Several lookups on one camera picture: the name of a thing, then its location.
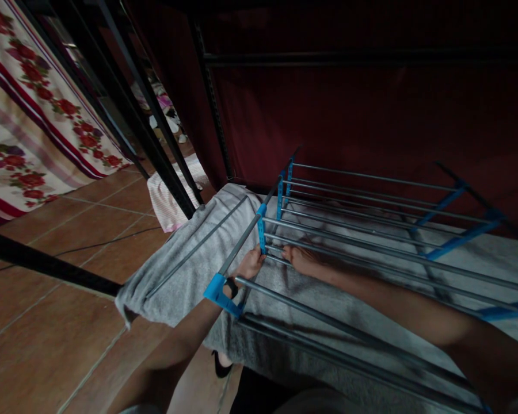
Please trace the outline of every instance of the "hand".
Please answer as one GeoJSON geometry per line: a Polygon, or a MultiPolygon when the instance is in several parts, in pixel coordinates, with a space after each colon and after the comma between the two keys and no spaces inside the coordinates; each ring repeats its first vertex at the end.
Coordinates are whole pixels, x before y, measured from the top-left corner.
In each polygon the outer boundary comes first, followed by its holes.
{"type": "Polygon", "coordinates": [[[243,257],[242,262],[236,269],[236,273],[244,279],[251,279],[259,273],[266,255],[261,255],[261,248],[256,245],[254,249],[247,252],[243,257]]]}
{"type": "Polygon", "coordinates": [[[317,268],[322,265],[314,252],[302,247],[286,245],[282,257],[288,260],[295,270],[306,276],[313,276],[317,268]]]}

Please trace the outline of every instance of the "black cable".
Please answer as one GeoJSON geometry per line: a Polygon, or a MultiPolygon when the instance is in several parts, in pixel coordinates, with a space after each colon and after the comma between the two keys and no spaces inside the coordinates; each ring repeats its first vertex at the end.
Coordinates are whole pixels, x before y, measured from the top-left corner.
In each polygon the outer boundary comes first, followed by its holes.
{"type": "MultiPolygon", "coordinates": [[[[113,239],[113,240],[105,241],[103,243],[98,243],[98,244],[92,244],[91,246],[79,247],[79,248],[76,248],[76,249],[67,250],[65,252],[61,252],[61,253],[58,253],[58,254],[54,255],[54,257],[62,256],[64,254],[73,253],[73,252],[80,251],[80,250],[90,249],[90,248],[93,248],[93,247],[103,246],[104,244],[120,242],[121,240],[128,239],[129,237],[133,237],[133,236],[139,235],[140,233],[144,233],[144,232],[147,232],[147,231],[150,231],[150,230],[157,230],[157,229],[160,229],[160,228],[161,227],[157,226],[157,227],[151,227],[151,228],[145,229],[145,230],[140,230],[139,232],[136,232],[136,233],[133,233],[133,234],[129,234],[128,236],[123,236],[123,237],[120,237],[118,239],[113,239]]],[[[16,266],[17,266],[16,264],[10,264],[9,266],[1,267],[0,271],[6,270],[6,269],[10,269],[10,268],[16,267],[16,266]]]]}

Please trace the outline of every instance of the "red fabric backdrop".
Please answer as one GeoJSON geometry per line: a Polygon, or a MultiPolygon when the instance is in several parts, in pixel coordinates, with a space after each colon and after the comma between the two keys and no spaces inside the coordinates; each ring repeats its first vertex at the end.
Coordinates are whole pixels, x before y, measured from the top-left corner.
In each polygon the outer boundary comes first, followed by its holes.
{"type": "MultiPolygon", "coordinates": [[[[202,24],[206,49],[251,53],[518,45],[518,2],[387,3],[209,16],[202,24]]],[[[218,188],[226,174],[187,21],[155,0],[132,1],[130,11],[218,188]]],[[[518,65],[217,68],[214,75],[231,163],[242,182],[268,188],[300,143],[299,162],[451,185],[433,164],[440,160],[518,225],[518,65]]],[[[430,201],[443,195],[313,170],[295,172],[430,201]]],[[[452,210],[481,212],[469,196],[452,210]]]]}

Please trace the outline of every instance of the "floral curtain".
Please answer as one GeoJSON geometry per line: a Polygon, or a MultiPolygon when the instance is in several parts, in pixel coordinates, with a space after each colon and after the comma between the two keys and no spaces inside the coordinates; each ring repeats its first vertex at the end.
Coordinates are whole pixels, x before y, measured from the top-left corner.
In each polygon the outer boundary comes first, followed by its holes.
{"type": "Polygon", "coordinates": [[[0,225],[129,164],[16,4],[0,0],[0,225]]]}

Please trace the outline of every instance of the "floor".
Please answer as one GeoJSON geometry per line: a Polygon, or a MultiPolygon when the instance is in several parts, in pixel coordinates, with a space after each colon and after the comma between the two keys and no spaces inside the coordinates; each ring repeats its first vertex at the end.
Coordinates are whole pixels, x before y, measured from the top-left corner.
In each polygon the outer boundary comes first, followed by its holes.
{"type": "MultiPolygon", "coordinates": [[[[189,155],[191,145],[181,145],[189,155]]],[[[143,162],[148,172],[153,168],[143,162]]],[[[212,189],[204,189],[208,201],[212,189]]],[[[0,233],[58,254],[159,226],[146,181],[134,166],[66,194],[0,233]]],[[[60,258],[119,283],[167,239],[160,228],[60,258]]],[[[7,263],[0,262],[0,269],[7,263]]],[[[0,271],[0,413],[105,412],[123,382],[164,337],[139,318],[130,331],[112,301],[20,267],[0,271]]],[[[169,413],[228,413],[241,367],[217,379],[201,348],[169,413]]]]}

